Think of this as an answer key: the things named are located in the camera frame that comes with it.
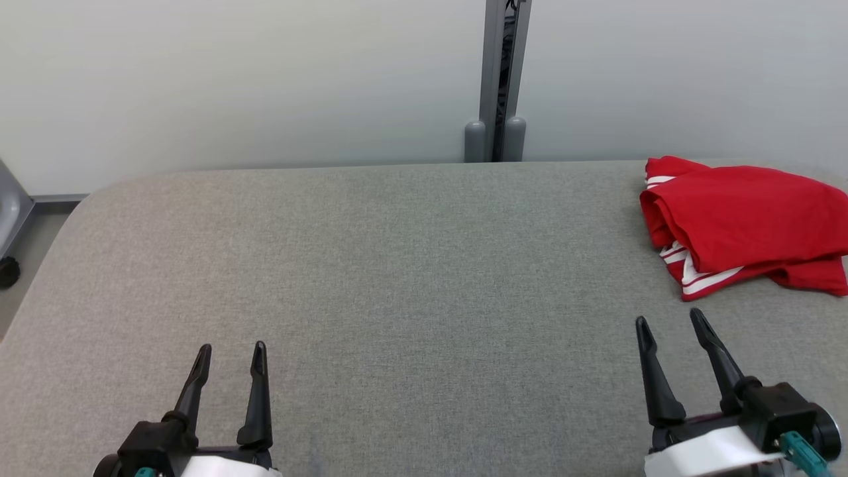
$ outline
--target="metal stand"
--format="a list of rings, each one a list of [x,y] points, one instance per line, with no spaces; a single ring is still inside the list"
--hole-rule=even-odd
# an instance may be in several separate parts
[[[5,255],[32,206],[30,196],[0,161],[0,288],[12,286],[20,275],[17,261]]]
[[[527,122],[516,116],[518,109],[518,91],[522,82],[524,48],[527,46],[527,28],[530,25],[532,0],[517,0],[516,29],[512,40],[510,59],[510,77],[506,93],[506,112],[504,121],[504,144],[500,160],[503,162],[521,162],[524,154],[524,135]]]

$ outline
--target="padded table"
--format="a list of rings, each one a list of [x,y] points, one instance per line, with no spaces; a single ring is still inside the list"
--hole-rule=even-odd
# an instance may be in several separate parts
[[[643,161],[596,161],[186,172],[96,192],[0,344],[0,475],[89,475],[174,406],[203,343],[198,438],[235,444],[256,340],[286,476],[642,475],[638,315],[689,415],[718,410],[692,305],[743,372],[848,425],[848,301],[758,278],[683,303],[643,187]]]

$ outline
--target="gray cushion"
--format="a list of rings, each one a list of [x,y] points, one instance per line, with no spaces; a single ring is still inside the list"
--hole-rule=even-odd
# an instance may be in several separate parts
[[[0,475],[89,474],[173,407],[205,342],[198,436],[234,444],[256,340],[285,475],[641,475],[636,316],[690,414],[719,398],[650,246],[643,166],[210,171],[98,192],[0,345]],[[754,279],[695,304],[744,372],[848,425],[848,302]]]

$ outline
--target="red clothing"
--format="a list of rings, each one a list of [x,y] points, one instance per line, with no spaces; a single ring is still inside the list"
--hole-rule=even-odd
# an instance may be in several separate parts
[[[649,159],[639,196],[651,241],[695,300],[755,275],[848,295],[848,196],[763,167]]]

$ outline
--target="caster wheel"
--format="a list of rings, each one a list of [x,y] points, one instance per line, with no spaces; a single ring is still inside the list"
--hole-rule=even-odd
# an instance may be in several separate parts
[[[93,477],[123,477],[124,473],[120,471],[120,468],[118,454],[109,454],[94,469]]]
[[[7,256],[0,260],[0,289],[7,289],[20,278],[20,265],[14,258]]]

